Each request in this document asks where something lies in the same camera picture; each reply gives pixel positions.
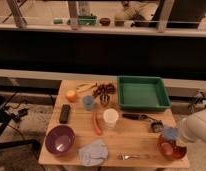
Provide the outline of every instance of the paper cup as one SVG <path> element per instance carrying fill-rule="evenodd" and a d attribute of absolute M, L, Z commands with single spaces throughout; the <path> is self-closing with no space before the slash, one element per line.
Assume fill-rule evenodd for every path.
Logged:
<path fill-rule="evenodd" d="M 109 129 L 113 129 L 115 127 L 118 119 L 119 113 L 115 109 L 106 109 L 103 113 L 103 120 L 105 122 L 105 126 Z"/>

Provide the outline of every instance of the table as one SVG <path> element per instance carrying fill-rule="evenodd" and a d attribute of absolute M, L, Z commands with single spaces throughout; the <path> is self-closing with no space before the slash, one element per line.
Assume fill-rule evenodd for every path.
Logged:
<path fill-rule="evenodd" d="M 116 86 L 116 80 L 112 81 L 97 81 L 101 83 L 113 83 Z M 78 149 L 92 143 L 97 138 L 102 138 L 109 150 L 108 159 L 101 166 L 111 167 L 148 167 L 148 168 L 188 168 L 189 161 L 187 156 L 181 160 L 169 161 L 162 154 L 160 154 L 157 148 L 157 139 L 159 134 L 152 133 L 150 125 L 144 121 L 129 120 L 121 117 L 123 111 L 117 104 L 117 93 L 111 95 L 111 101 L 108 107 L 115 108 L 119 114 L 120 119 L 118 120 L 115 128 L 109 130 L 104 126 L 102 113 L 106 109 L 100 105 L 99 98 L 96 99 L 93 111 L 98 113 L 98 121 L 103 134 L 98 136 L 92 123 L 93 111 L 86 111 L 82 104 L 82 97 L 88 94 L 92 94 L 93 90 L 79 93 L 79 99 L 75 103 L 69 103 L 65 97 L 68 90 L 75 89 L 81 84 L 91 84 L 95 81 L 84 81 L 84 80 L 64 80 L 61 83 L 59 93 L 56 99 L 54 111 L 51 116 L 51 120 L 48 125 L 48 133 L 53 127 L 59 125 L 59 116 L 61 107 L 63 104 L 70 104 L 71 112 L 69 115 L 68 126 L 70 126 L 75 134 L 75 143 L 70 151 L 60 157 L 55 157 L 50 154 L 43 143 L 39 163 L 44 165 L 81 165 Z M 173 118 L 170 109 L 164 112 L 147 112 L 150 116 L 155 119 L 162 120 L 164 124 L 175 126 L 175 120 Z M 120 153 L 124 154 L 148 154 L 149 159 L 138 159 L 138 160 L 124 160 L 118 159 Z"/>

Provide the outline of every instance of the amber jar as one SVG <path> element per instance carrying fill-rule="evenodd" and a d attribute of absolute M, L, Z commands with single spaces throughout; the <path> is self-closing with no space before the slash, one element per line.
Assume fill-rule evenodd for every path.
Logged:
<path fill-rule="evenodd" d="M 187 147 L 177 146 L 176 140 L 167 140 L 162 134 L 157 145 L 161 154 L 170 160 L 182 159 L 187 153 Z"/>

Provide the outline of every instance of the toy food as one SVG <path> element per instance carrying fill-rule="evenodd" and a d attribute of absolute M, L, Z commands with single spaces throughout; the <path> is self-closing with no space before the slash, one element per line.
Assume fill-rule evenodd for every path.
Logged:
<path fill-rule="evenodd" d="M 102 24 L 102 26 L 109 26 L 111 23 L 111 20 L 109 18 L 101 18 L 100 19 L 100 24 Z"/>
<path fill-rule="evenodd" d="M 75 102 L 77 100 L 77 91 L 76 90 L 68 90 L 66 92 L 66 98 L 69 102 Z"/>

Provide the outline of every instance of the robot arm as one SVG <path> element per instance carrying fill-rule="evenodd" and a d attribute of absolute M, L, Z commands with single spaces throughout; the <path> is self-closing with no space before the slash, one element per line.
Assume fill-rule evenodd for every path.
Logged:
<path fill-rule="evenodd" d="M 206 109 L 180 121 L 178 131 L 184 141 L 194 143 L 201 139 L 206 143 Z"/>

